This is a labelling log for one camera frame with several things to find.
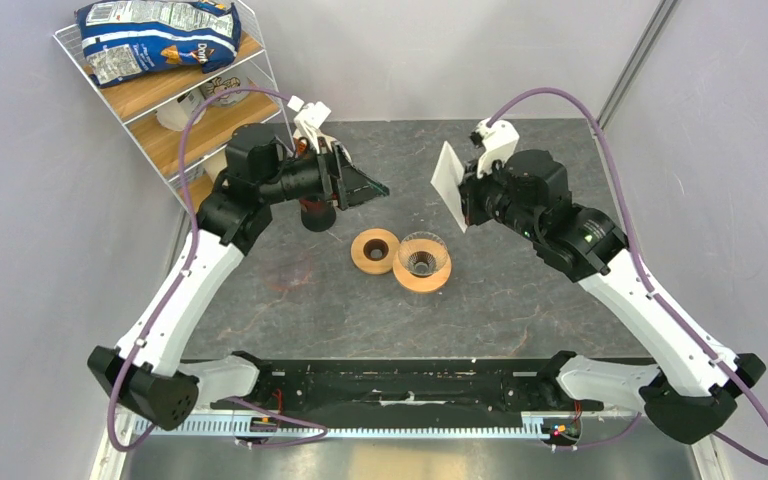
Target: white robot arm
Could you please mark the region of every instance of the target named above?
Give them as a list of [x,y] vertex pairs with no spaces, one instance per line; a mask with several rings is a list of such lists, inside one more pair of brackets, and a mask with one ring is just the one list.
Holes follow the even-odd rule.
[[712,361],[644,287],[620,228],[603,212],[572,202],[564,166],[549,152],[514,153],[519,135],[513,125],[487,123],[471,136],[483,154],[464,164],[445,143],[431,181],[458,224],[465,230],[496,220],[530,240],[538,257],[607,306],[656,362],[623,365],[560,352],[541,375],[555,384],[559,398],[646,412],[684,443],[716,431],[740,394],[717,363],[752,386],[765,371],[763,362],[736,355],[704,331],[647,269],[655,291],[717,353]]
[[[199,229],[187,237],[184,251],[189,251],[193,235],[198,235],[189,268],[184,270],[187,256],[182,255],[145,313],[115,348],[98,346],[87,361],[108,395],[116,392],[114,386],[120,381],[119,403],[162,429],[180,425],[196,406],[246,396],[257,382],[259,369],[245,356],[182,363],[181,355],[220,285],[272,221],[270,206],[303,202],[302,223],[309,230],[323,231],[336,219],[335,206],[346,210],[389,195],[386,186],[351,162],[339,142],[326,140],[319,131],[330,113],[328,107],[321,102],[302,107],[297,97],[288,107],[299,111],[294,123],[307,140],[304,151],[288,152],[271,125],[237,129],[226,147],[228,166],[199,207]],[[151,329],[144,332],[157,306],[170,295],[173,282],[180,283],[165,299]],[[123,366],[127,366],[124,377],[120,375]]]

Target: cable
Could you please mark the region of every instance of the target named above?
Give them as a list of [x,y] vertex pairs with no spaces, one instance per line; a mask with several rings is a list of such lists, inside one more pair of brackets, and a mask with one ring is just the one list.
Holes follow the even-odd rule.
[[552,448],[552,450],[574,452],[576,450],[587,450],[588,448],[601,447],[601,446],[610,445],[612,443],[619,442],[623,438],[627,437],[628,434],[631,433],[635,428],[637,428],[637,425],[640,423],[641,418],[643,418],[643,416],[640,413],[638,413],[637,416],[634,417],[634,420],[632,420],[631,423],[629,423],[628,426],[626,426],[622,432],[620,432],[619,434],[611,438],[606,438],[605,440],[599,440],[592,443],[585,443],[583,445],[579,445],[578,443],[571,446],[556,445]]
[[543,234],[543,227],[540,226],[540,221],[543,219],[543,214],[546,213],[546,207],[540,205],[534,209],[534,236],[537,237],[537,242],[540,245],[548,246],[546,242],[546,236]]
[[299,155],[296,154],[295,150],[290,150],[290,148],[284,142],[282,142],[280,138],[275,137],[275,140],[277,140],[278,144],[281,145],[281,147],[284,149],[284,155],[283,158],[281,158],[281,165],[278,167],[278,173],[276,173],[273,178],[268,179],[265,182],[280,179],[281,175],[284,173],[284,170],[299,159]]
[[160,312],[163,311],[163,308],[166,306],[167,303],[169,303],[169,299],[172,298],[172,295],[175,294],[175,291],[178,289],[178,286],[181,285],[181,282],[184,280],[186,272],[190,269],[190,266],[192,266],[193,260],[195,260],[195,257],[196,257],[196,251],[198,250],[198,242],[199,242],[198,221],[196,220],[196,211],[195,211],[195,208],[193,207],[193,198],[190,195],[189,188],[187,188],[187,183],[188,183],[187,175],[186,175],[187,139],[190,136],[190,131],[193,128],[195,119],[199,118],[202,112],[204,112],[205,109],[207,109],[207,107],[210,104],[212,104],[216,100],[219,100],[220,97],[224,97],[226,95],[234,94],[234,93],[241,93],[241,92],[264,93],[266,95],[271,95],[273,97],[284,100],[285,102],[289,102],[291,98],[289,95],[285,95],[283,93],[278,93],[274,90],[269,90],[269,89],[260,88],[260,87],[229,88],[228,90],[223,90],[222,92],[217,93],[216,95],[208,98],[201,105],[199,105],[199,107],[196,108],[196,110],[190,116],[190,119],[187,121],[187,125],[184,127],[184,130],[181,131],[181,142],[178,144],[178,178],[181,179],[181,191],[182,191],[181,196],[184,198],[184,206],[186,207],[187,214],[190,217],[192,242],[190,242],[190,250],[187,252],[187,257],[184,260],[183,266],[181,267],[180,274],[175,277],[175,279],[172,281],[172,284],[169,286],[169,289],[166,290],[166,293],[163,294],[163,297],[161,297],[160,301],[157,303],[157,306],[154,307],[154,310],[152,310],[151,315],[149,315],[148,320],[146,320],[146,323],[143,326],[143,329],[140,330],[140,335],[139,337],[137,337],[137,341],[131,347],[131,352],[125,358],[125,363],[123,363],[122,368],[119,369],[119,373],[116,375],[116,380],[114,380],[113,382],[113,389],[110,391],[110,402],[107,404],[107,436],[110,438],[110,443],[113,445],[113,448],[115,448],[120,452],[128,452],[130,450],[137,448],[140,444],[142,444],[145,441],[146,438],[148,438],[152,430],[154,430],[155,425],[151,425],[146,429],[145,432],[143,432],[142,435],[140,435],[139,438],[137,438],[134,441],[134,443],[130,445],[122,444],[119,441],[119,438],[116,436],[116,403],[119,400],[119,394],[122,391],[122,384],[125,381],[125,376],[128,372],[128,369],[131,368],[131,365],[133,365],[134,363],[134,359],[137,357],[137,353],[139,352],[140,348],[142,348],[137,346],[137,343],[142,344],[145,341],[146,337],[151,331],[151,327],[154,326],[154,323],[157,321],[157,318],[160,316]]
[[[649,280],[649,277],[646,273],[646,270],[643,267],[643,255],[640,251],[640,245],[637,243],[637,234],[634,229],[634,224],[631,221],[631,214],[628,210],[628,205],[625,201],[625,195],[623,194],[622,185],[620,184],[619,175],[617,174],[617,167],[614,163],[614,156],[611,154],[611,149],[608,146],[608,139],[605,138],[605,132],[602,131],[602,128],[599,127],[599,123],[596,121],[596,118],[593,117],[593,114],[590,113],[590,111],[587,109],[586,106],[584,106],[583,103],[581,103],[580,100],[572,96],[570,93],[567,93],[563,90],[560,90],[558,88],[552,88],[552,87],[541,87],[541,88],[534,88],[532,90],[525,91],[516,97],[514,97],[510,102],[506,103],[502,106],[502,108],[499,109],[498,112],[493,114],[492,117],[487,122],[487,126],[490,127],[493,125],[496,120],[498,120],[502,115],[504,115],[508,110],[511,109],[514,105],[521,102],[522,100],[525,100],[528,97],[539,95],[539,94],[550,94],[550,95],[557,95],[573,105],[575,105],[576,108],[581,112],[582,115],[587,119],[587,122],[590,124],[590,128],[593,129],[593,132],[596,134],[596,140],[599,142],[599,146],[602,149],[602,153],[605,155],[605,163],[608,166],[608,173],[611,177],[611,183],[614,186],[614,192],[616,192],[617,195],[617,203],[620,207],[620,216],[622,217],[623,223],[626,226],[626,229],[628,230],[628,244],[629,244],[629,251],[631,252],[631,258],[632,262],[634,263],[634,269],[637,271],[637,275],[640,277],[641,282],[646,287],[646,290],[652,295],[652,298],[655,299],[656,302],[658,302],[658,305],[661,306],[661,308],[664,309],[664,311],[669,314],[670,317],[675,320],[675,322],[681,327],[682,330],[684,330],[687,335],[693,339],[694,342],[696,342],[697,345],[699,345],[699,348],[702,349],[710,358],[712,361],[714,361],[719,368],[729,377],[729,379],[734,382],[735,385],[740,389],[741,392],[746,396],[746,398],[749,400],[749,403],[752,404],[753,407],[755,407],[755,411],[758,412],[758,415],[761,416],[761,419],[764,421],[764,424],[767,426],[768,429],[768,411],[766,408],[764,408],[764,405],[761,404],[761,401],[758,399],[758,397],[755,396],[755,394],[752,392],[752,390],[746,385],[746,383],[735,373],[732,371],[731,368],[728,367],[728,365],[725,365],[723,362],[719,361],[719,355],[717,355],[717,352],[714,351],[713,348],[711,348],[705,340],[702,339],[702,337],[696,333],[696,330],[691,327],[687,321],[681,316],[680,313],[676,311],[675,308],[673,308],[672,305],[669,304],[669,302],[664,299],[664,297],[661,296],[660,293],[655,292],[655,286],[652,284],[652,282]],[[743,445],[737,443],[732,438],[720,433],[720,432],[714,432],[714,436],[719,438],[720,440],[726,442],[727,444],[731,445],[735,449],[737,449],[740,453],[746,455],[747,457],[751,458],[752,460],[755,460],[756,462],[768,466],[768,458],[764,458],[760,455],[758,455],[755,452],[750,451]]]
[[563,432],[558,432],[558,435],[566,438],[567,440],[569,440],[571,442],[575,442],[576,445],[578,445],[578,441],[580,440],[579,438],[576,438],[576,437],[570,437],[569,435],[567,435],[566,433],[563,433]]
[[[278,400],[278,413],[284,413],[284,392],[281,391],[280,388],[276,388],[274,392],[272,392],[272,396],[275,397],[276,400]],[[275,422],[275,428],[281,427],[281,421]]]
[[286,415],[282,415],[280,413],[270,412],[269,410],[259,407],[251,402],[247,402],[243,400],[240,397],[228,397],[225,400],[236,403],[237,405],[243,406],[248,408],[249,410],[254,410],[255,412],[262,413],[264,415],[270,416],[272,418],[275,418],[277,420],[281,420],[287,423],[292,423],[294,425],[300,425],[302,427],[308,427],[308,428],[315,428],[317,430],[322,430],[322,433],[317,433],[316,435],[312,437],[305,437],[305,438],[297,438],[296,440],[290,440],[289,442],[283,442],[283,443],[251,443],[248,442],[246,445],[249,448],[280,448],[280,447],[292,447],[296,445],[304,445],[306,443],[313,443],[318,440],[322,440],[325,438],[326,435],[328,435],[328,427],[325,425],[320,425],[318,423],[308,422],[307,420],[300,420],[298,418],[292,418],[288,417]]
[[575,401],[575,417],[573,417],[572,423],[578,422],[581,419],[581,413],[582,413],[581,402],[576,400]]

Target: marble surface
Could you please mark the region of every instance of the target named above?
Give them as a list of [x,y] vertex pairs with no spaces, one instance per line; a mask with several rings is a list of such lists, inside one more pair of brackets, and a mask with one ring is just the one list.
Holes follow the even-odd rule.
[[[569,172],[575,201],[610,212],[610,190],[584,121],[514,121],[519,148],[552,152]],[[475,121],[331,123],[354,162],[391,196],[338,212],[325,233],[302,227],[298,205],[273,207],[274,221],[222,285],[185,358],[246,350],[262,358],[640,356],[645,350],[601,304],[543,265],[531,245],[496,223],[458,229],[429,184],[443,141],[478,153]],[[417,295],[392,274],[362,273],[354,237],[372,227],[404,236],[431,231],[451,253],[442,291]]]

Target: white bracket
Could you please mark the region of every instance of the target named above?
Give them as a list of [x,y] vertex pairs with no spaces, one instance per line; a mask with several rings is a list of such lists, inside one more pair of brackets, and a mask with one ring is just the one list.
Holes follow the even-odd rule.
[[182,363],[178,371],[199,379],[196,407],[228,397],[245,397],[254,389],[260,370],[243,358],[229,355],[222,360]]
[[299,133],[310,141],[310,147],[316,150],[316,153],[321,153],[319,151],[319,137],[322,136],[322,132],[319,131],[319,128],[328,118],[328,115],[331,115],[331,109],[322,102],[316,102],[308,103],[302,107],[293,118],[293,123]]
[[431,185],[440,194],[443,203],[455,217],[458,226],[462,232],[466,232],[466,218],[461,209],[461,193],[458,186],[463,181],[464,166],[455,153],[455,149],[449,142],[443,142],[443,149],[440,150],[440,157],[437,159],[437,167],[434,168],[434,175],[431,177]]
[[302,100],[301,98],[295,95],[293,95],[290,98],[290,101],[287,102],[287,108],[289,108],[294,112],[298,112],[299,110],[302,109],[302,107],[304,107],[304,100]]
[[561,367],[558,384],[570,398],[594,399],[642,412],[645,402],[638,390],[660,373],[658,365],[624,365],[576,355]]
[[476,176],[482,178],[492,172],[493,162],[499,160],[504,164],[511,158],[519,141],[519,133],[510,122],[497,120],[488,127],[489,118],[478,122],[475,131],[481,136],[484,153],[478,158]]

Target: white wall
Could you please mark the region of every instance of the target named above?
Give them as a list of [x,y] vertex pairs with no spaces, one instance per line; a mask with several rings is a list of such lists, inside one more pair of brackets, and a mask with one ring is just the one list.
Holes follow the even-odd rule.
[[[652,270],[768,366],[768,2],[681,2],[609,129]],[[756,390],[768,406],[768,372]],[[768,456],[745,400],[725,431]]]
[[[657,0],[246,0],[279,87],[334,120],[484,118],[554,86],[602,108]],[[574,117],[536,98],[512,117]]]
[[0,2],[0,479],[87,478],[86,367],[159,286],[180,207],[57,46],[82,0]]

